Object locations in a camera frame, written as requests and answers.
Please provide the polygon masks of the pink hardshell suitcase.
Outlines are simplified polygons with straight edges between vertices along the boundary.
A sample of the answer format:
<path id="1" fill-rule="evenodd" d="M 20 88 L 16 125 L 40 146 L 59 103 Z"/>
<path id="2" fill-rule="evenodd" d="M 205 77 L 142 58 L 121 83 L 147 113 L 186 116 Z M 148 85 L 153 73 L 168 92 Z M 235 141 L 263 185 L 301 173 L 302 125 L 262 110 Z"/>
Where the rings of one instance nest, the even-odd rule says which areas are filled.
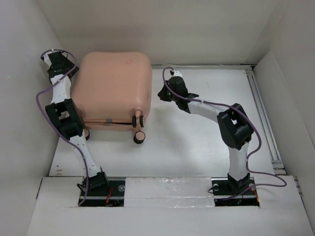
<path id="1" fill-rule="evenodd" d="M 137 144 L 151 110 L 153 72 L 140 52 L 90 52 L 81 61 L 71 98 L 87 130 L 132 131 Z"/>

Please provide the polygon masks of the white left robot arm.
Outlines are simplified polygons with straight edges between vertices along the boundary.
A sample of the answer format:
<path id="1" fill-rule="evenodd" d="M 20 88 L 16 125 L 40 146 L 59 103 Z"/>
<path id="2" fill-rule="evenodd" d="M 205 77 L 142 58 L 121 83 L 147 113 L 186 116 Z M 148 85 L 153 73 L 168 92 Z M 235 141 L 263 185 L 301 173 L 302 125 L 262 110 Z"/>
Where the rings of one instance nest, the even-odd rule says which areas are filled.
<path id="1" fill-rule="evenodd" d="M 78 72 L 78 66 L 68 59 L 64 50 L 51 49 L 41 59 L 49 66 L 47 71 L 52 84 L 52 101 L 45 106 L 45 113 L 52 126 L 58 131 L 83 162 L 86 177 L 77 186 L 88 196 L 106 196 L 110 183 L 100 165 L 96 164 L 88 149 L 85 124 L 70 97 L 71 78 Z"/>

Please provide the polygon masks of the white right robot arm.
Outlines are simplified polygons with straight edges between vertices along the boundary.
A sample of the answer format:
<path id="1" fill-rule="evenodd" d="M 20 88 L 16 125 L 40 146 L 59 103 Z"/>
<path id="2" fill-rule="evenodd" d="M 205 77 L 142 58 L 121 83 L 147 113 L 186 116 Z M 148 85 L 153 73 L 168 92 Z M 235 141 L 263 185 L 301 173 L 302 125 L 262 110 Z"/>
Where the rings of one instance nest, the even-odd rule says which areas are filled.
<path id="1" fill-rule="evenodd" d="M 220 105 L 210 105 L 202 101 L 193 101 L 198 95 L 189 93 L 182 77 L 172 76 L 164 80 L 158 93 L 162 101 L 175 102 L 178 108 L 186 113 L 199 115 L 218 124 L 220 135 L 229 150 L 229 171 L 227 187 L 232 194 L 239 194 L 249 185 L 250 174 L 247 170 L 249 141 L 253 129 L 248 123 L 243 107 L 235 103 L 224 109 Z"/>

